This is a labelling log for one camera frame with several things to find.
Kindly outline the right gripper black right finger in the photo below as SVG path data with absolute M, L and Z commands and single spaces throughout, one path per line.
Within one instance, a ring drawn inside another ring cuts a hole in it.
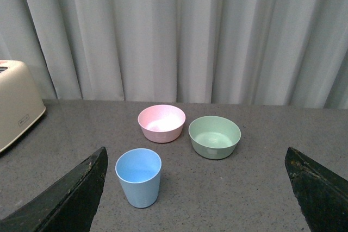
M 285 167 L 311 231 L 347 231 L 347 180 L 289 147 Z

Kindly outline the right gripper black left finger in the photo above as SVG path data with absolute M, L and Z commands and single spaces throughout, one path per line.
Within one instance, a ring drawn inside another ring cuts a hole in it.
M 89 231 L 108 168 L 101 147 L 43 193 L 1 220 L 1 231 Z

